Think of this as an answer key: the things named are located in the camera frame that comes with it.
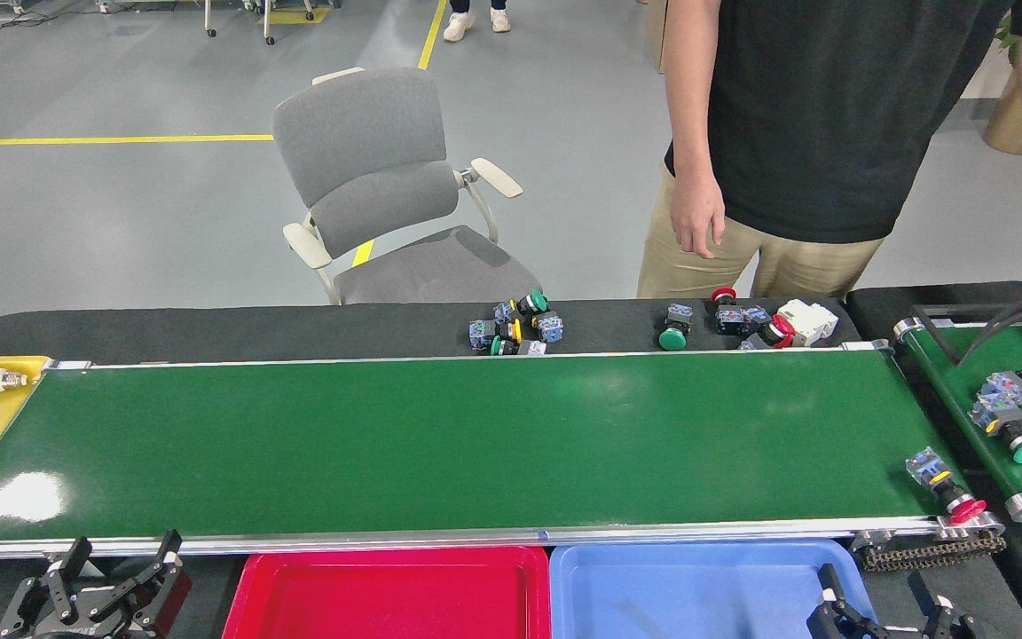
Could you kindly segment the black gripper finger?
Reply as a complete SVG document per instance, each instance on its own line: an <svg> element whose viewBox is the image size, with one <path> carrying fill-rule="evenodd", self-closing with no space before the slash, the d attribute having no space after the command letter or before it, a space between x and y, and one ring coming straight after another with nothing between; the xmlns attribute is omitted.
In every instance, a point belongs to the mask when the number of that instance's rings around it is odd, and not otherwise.
<svg viewBox="0 0 1022 639"><path fill-rule="evenodd" d="M808 617L812 638L884 638L884 628L848 602L834 565L823 564L818 579L821 599Z"/></svg>
<svg viewBox="0 0 1022 639"><path fill-rule="evenodd" d="M925 582L921 572L911 572L908 575L908 585L921 614L926 617L921 630L922 638L977 638L976 619L934 591Z"/></svg>

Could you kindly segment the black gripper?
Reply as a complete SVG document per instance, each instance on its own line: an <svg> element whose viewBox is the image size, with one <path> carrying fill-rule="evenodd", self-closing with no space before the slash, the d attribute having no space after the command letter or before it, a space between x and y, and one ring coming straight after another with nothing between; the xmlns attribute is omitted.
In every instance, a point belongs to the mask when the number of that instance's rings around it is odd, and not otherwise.
<svg viewBox="0 0 1022 639"><path fill-rule="evenodd" d="M182 542L178 531L167 530L146 569L86 592L88 619L80 619L69 586L92 545L88 538L75 539L42 577L20 583L0 619L0 638L166 638L192 587L178 557Z"/></svg>

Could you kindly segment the person's right hand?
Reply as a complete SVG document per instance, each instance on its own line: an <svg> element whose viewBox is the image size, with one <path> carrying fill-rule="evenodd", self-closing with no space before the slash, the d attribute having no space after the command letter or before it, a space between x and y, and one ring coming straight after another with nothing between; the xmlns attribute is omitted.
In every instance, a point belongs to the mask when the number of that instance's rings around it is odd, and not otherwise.
<svg viewBox="0 0 1022 639"><path fill-rule="evenodd" d="M711 169L677 167L670 219L682 250L715 257L725 235L725 199Z"/></svg>

